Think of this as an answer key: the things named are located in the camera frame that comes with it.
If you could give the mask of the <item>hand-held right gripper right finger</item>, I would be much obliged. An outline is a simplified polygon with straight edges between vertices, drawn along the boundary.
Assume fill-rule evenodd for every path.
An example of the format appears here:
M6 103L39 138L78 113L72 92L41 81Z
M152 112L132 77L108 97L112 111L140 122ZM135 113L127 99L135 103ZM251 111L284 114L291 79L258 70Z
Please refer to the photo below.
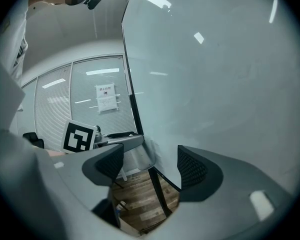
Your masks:
M292 202L272 178L239 159L179 145L177 168L178 231L244 232L281 214Z

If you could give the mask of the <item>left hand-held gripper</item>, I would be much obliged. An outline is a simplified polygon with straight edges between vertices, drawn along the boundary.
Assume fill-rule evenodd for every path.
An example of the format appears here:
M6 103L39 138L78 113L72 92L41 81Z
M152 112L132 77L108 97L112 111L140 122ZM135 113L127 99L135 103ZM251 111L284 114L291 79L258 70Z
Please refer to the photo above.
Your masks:
M112 133L104 137L98 125L91 126L67 120L61 139L60 151L66 154L92 150L105 144L122 144L124 149L134 149L144 142L144 136L133 131Z

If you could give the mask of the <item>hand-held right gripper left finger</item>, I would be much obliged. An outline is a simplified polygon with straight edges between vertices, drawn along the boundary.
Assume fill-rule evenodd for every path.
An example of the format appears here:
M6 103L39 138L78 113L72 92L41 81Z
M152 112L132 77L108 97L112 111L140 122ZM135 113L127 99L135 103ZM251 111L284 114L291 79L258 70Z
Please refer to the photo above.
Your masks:
M123 167L124 146L112 144L88 151L53 156L61 179L74 196L92 211L109 199L109 192Z

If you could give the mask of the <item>person's left forearm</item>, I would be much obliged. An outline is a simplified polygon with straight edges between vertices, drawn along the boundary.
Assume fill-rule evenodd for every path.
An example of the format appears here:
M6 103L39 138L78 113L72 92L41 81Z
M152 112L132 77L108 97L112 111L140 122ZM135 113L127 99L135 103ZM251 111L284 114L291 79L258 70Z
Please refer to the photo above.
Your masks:
M54 151L54 150L48 150L46 149L50 157L58 157L58 156L64 156L66 153L61 151Z

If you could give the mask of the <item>large white projection board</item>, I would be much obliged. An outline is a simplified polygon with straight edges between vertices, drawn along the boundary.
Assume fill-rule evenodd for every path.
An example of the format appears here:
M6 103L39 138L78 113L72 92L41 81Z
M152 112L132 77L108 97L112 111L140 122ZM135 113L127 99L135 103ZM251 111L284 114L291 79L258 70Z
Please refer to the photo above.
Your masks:
M122 30L140 124L178 189L177 147L234 158L300 193L300 23L286 0L128 0Z

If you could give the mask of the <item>white paper notice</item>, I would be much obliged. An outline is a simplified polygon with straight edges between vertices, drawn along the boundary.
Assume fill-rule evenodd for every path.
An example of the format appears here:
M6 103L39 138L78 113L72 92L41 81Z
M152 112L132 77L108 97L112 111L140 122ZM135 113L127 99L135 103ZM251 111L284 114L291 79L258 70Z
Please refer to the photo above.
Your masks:
M115 84L113 82L109 84L96 85L95 89L99 114L105 111L119 109Z

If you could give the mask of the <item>black office chair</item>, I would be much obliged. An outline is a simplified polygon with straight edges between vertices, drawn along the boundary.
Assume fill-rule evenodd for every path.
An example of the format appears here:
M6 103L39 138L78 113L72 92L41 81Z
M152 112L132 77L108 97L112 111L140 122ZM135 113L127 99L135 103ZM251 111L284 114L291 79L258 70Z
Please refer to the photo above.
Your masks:
M23 138L27 139L33 146L44 149L45 144L42 138L38 138L35 132L27 132L22 135Z

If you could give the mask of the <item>person's white shirt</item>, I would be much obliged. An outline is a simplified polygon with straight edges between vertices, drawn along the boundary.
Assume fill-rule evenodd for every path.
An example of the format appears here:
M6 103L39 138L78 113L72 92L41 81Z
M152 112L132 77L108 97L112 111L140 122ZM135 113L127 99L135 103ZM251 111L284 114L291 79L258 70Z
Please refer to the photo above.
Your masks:
M29 0L17 0L0 25L0 68L7 71L18 87L22 85L28 50L25 38L28 8Z

